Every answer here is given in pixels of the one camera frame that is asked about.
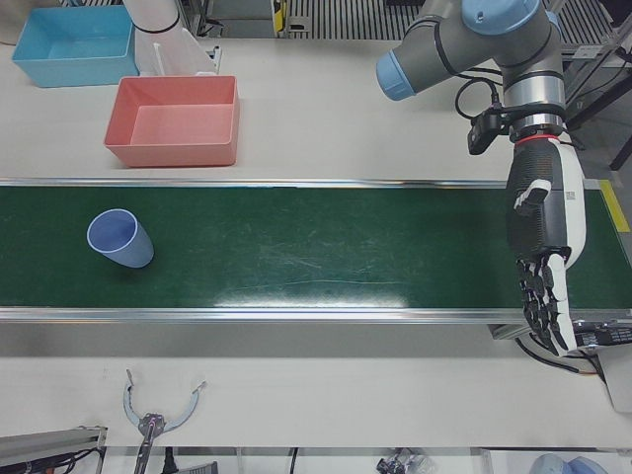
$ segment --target blue bin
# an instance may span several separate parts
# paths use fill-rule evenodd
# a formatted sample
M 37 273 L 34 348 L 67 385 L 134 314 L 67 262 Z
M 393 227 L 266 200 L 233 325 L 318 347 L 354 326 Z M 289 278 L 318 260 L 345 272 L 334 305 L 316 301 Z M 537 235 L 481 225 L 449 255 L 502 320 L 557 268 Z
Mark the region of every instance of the blue bin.
M 124 6 L 36 8 L 13 61 L 40 87 L 118 84 L 138 75 Z

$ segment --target pink bin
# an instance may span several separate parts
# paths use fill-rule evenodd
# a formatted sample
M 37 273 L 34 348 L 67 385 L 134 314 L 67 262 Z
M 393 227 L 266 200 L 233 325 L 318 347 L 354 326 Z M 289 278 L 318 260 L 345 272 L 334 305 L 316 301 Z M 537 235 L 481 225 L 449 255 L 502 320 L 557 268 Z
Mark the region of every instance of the pink bin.
M 131 167 L 235 163 L 234 76 L 124 77 L 105 145 Z

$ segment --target aluminum frame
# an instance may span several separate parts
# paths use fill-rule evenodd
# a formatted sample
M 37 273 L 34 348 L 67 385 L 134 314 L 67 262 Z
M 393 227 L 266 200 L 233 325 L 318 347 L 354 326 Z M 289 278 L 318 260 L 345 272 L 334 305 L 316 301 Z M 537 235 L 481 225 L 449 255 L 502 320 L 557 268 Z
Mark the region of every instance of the aluminum frame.
M 0 179 L 0 187 L 165 187 L 165 188 L 435 188 L 502 189 L 501 181 L 397 180 L 206 180 L 206 179 Z M 585 189 L 599 190 L 598 180 Z M 571 311 L 577 323 L 632 326 L 632 309 Z M 50 308 L 0 307 L 0 323 L 326 323 L 326 324 L 488 324 L 526 327 L 521 308 Z

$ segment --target white tabletop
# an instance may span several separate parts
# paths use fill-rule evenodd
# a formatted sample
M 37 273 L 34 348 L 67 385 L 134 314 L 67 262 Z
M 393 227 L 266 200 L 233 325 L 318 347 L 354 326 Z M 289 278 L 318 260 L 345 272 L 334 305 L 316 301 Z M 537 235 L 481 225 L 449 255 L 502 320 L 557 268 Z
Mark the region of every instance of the white tabletop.
M 467 154 L 458 80 L 393 103 L 379 41 L 223 40 L 242 116 L 228 168 L 125 168 L 102 144 L 115 86 L 39 89 L 0 47 L 3 177 L 504 180 L 500 139 Z M 487 92 L 472 92 L 471 111 Z M 121 405 L 126 368 L 139 412 L 167 417 L 209 383 L 169 445 L 629 446 L 596 377 L 541 365 L 486 327 L 4 325 L 0 435 L 100 424 L 109 444 L 140 434 Z
M 214 42 L 206 45 L 210 48 Z M 0 172 L 4 177 L 504 180 L 512 149 L 499 139 L 467 153 L 455 79 L 395 103 L 375 62 L 385 41 L 223 39 L 221 74 L 241 99 L 237 163 L 226 168 L 128 169 L 103 145 L 117 86 L 40 89 L 0 46 Z M 481 111 L 476 86 L 466 107 Z

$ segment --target plastic cup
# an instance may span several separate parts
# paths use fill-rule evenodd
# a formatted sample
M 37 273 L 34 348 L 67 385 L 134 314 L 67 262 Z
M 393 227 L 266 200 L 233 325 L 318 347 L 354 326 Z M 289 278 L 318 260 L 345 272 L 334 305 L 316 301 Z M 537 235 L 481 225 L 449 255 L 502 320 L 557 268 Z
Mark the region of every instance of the plastic cup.
M 126 209 L 109 209 L 92 219 L 88 245 L 118 264 L 140 269 L 154 257 L 154 246 L 136 216 Z

